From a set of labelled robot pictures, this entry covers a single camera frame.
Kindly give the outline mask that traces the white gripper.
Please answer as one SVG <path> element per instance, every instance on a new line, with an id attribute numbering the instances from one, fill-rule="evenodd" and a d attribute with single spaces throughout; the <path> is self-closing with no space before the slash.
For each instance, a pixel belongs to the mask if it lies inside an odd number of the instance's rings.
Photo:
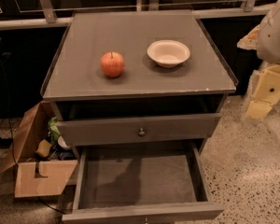
<path id="1" fill-rule="evenodd" d="M 252 119 L 264 119 L 280 101 L 280 0 L 259 24 L 257 55 L 268 63 L 277 63 L 259 73 L 257 86 L 246 110 Z"/>

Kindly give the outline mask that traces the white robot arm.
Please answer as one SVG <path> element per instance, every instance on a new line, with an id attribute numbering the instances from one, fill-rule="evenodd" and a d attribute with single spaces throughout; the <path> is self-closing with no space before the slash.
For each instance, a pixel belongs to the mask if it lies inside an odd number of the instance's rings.
<path id="1" fill-rule="evenodd" d="M 270 9 L 259 25 L 239 40 L 237 47 L 255 50 L 259 59 L 268 64 L 259 73 L 246 114 L 264 119 L 280 101 L 280 0 Z"/>

